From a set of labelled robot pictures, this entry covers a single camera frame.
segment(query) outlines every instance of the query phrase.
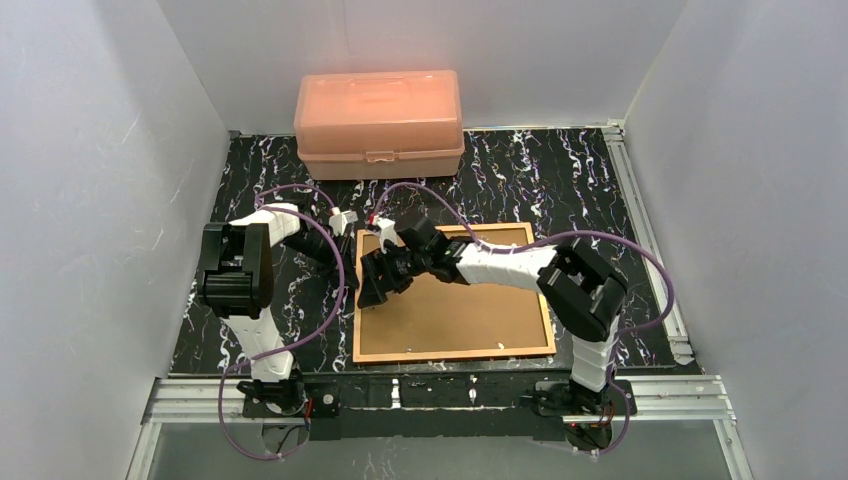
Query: floor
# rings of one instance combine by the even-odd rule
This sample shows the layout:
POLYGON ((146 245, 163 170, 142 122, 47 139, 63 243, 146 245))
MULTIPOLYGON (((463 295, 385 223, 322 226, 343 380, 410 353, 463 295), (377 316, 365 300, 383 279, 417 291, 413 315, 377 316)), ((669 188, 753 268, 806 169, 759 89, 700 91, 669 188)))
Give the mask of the floor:
MULTIPOLYGON (((276 451, 279 430, 263 444, 258 425, 232 425, 232 434, 254 452, 276 451)), ((286 449, 293 444, 286 443, 286 449)), ((614 455, 592 461, 561 442, 530 438, 356 438, 309 442, 282 462, 243 457, 217 425, 162 427, 151 479, 471 479, 552 478, 730 479, 711 421, 633 422, 614 455)))
MULTIPOLYGON (((600 129, 469 131, 460 171, 454 178, 418 179, 458 206, 472 223, 530 222, 537 238, 563 230, 603 230, 634 239, 628 211, 600 129)), ((250 136, 233 140, 211 221, 229 221, 254 209, 255 193, 286 183, 312 183, 289 136, 250 136)), ((315 182, 342 209, 364 217, 391 182, 315 182)), ((315 196, 314 212, 326 218, 327 206, 315 196)), ((418 209, 437 223, 455 224, 432 198, 401 191, 386 212, 418 209)), ((631 295, 622 323, 654 318, 657 305, 641 260, 609 243, 593 245, 627 277, 631 295)), ((299 254, 274 248, 276 284, 271 305, 285 343, 296 341, 323 322, 332 303, 327 280, 299 254)), ((241 349, 226 326, 200 304, 195 281, 172 360, 173 375, 219 374, 242 360, 241 349)), ((316 341, 297 350, 305 372, 491 370, 569 368, 571 339, 553 318, 556 355, 465 362, 427 362, 358 366, 351 358, 353 294, 344 314, 316 341)), ((662 328, 626 336, 617 361, 624 366, 675 365, 662 328)))

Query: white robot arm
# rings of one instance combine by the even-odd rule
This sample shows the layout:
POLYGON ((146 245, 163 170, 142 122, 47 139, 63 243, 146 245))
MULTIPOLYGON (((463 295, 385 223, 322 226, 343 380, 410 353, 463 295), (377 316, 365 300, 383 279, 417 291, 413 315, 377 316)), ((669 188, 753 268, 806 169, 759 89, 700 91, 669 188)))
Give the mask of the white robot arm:
POLYGON ((588 397, 605 390, 627 282, 586 242, 495 254, 469 237, 447 238, 423 216, 403 227, 380 217, 371 218, 369 225, 375 234, 384 229, 391 233, 381 234, 380 249, 361 259, 360 308, 386 302, 389 292, 403 292, 413 277, 425 272, 447 283, 495 283, 537 292, 572 335, 571 382, 579 386, 572 390, 588 397), (397 245, 395 235, 404 247, 397 245))
MULTIPOLYGON (((299 212, 292 203, 268 206, 299 212)), ((329 227, 337 246, 349 253, 356 214, 338 208, 331 213, 329 227)), ((274 290, 271 247, 281 242, 325 265, 335 265, 326 240, 288 213, 258 210, 228 224, 210 223, 203 230, 201 300, 230 327, 248 358, 283 347, 267 308, 274 290)), ((346 269, 350 269, 347 278, 357 282, 352 263, 346 269)), ((272 383, 287 380, 294 364, 291 352, 272 355, 251 362, 251 377, 272 383)))

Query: cork board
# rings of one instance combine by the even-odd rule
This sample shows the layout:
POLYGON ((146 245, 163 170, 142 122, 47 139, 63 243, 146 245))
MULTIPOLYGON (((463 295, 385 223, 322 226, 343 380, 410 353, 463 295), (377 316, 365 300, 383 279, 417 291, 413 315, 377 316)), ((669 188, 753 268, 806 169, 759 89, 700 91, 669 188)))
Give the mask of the cork board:
MULTIPOLYGON (((527 245, 529 223, 474 225, 491 243, 527 245)), ((441 226, 449 237, 464 235, 461 226, 441 226)), ((365 230, 357 232, 356 258, 378 246, 365 230)), ((362 280, 357 260, 356 275, 362 280)), ((356 292, 359 301, 359 290, 356 292)), ((556 353, 548 304, 529 290, 502 285, 446 284, 422 274, 388 302, 354 309, 353 361, 494 358, 556 353)))

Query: orange plastic box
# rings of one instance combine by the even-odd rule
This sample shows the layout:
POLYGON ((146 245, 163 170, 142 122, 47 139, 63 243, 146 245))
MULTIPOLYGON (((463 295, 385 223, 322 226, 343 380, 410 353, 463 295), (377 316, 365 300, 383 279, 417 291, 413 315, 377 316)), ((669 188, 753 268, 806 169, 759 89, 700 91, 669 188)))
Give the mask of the orange plastic box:
POLYGON ((465 150, 456 73, 308 75, 294 131, 316 180, 455 175, 465 150))

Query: black marble surface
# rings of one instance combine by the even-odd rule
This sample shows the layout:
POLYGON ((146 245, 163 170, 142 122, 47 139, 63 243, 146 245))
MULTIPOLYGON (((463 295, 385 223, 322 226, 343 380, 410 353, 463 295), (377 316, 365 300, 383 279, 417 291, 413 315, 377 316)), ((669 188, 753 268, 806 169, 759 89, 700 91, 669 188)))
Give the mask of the black marble surface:
MULTIPOLYGON (((466 132, 465 146, 456 177, 414 181, 442 194, 471 223, 530 222, 537 238, 572 229, 603 230, 634 238, 601 130, 470 131, 466 132)), ((313 184, 297 158, 294 137, 235 139, 211 221, 246 216, 255 209, 256 193, 292 182, 313 184)), ((314 184, 342 210, 354 210, 365 218, 391 183, 374 180, 314 184)), ((317 195, 313 197, 313 212, 326 219, 327 205, 317 195)), ((394 192, 384 211, 391 217, 411 209, 427 214, 436 223, 457 223, 435 199, 410 190, 394 192)), ((654 318, 658 313, 656 300, 638 256, 611 243, 594 242, 593 246, 630 283, 631 294, 622 323, 630 326, 654 318)), ((334 298, 326 278, 315 273, 311 261, 281 246, 274 248, 273 256, 276 283, 271 309, 284 342, 291 343, 323 322, 334 298)), ((195 281, 174 352, 172 374, 216 374, 243 360, 235 336, 199 303, 196 286, 195 281)), ((305 372, 569 368, 573 361, 571 337, 556 318, 553 322, 557 343, 554 356, 360 366, 353 364, 351 358, 351 292, 345 299, 340 321, 298 349, 296 355, 305 372)), ((626 366, 674 365, 662 328, 627 335, 616 353, 617 361, 626 366)))

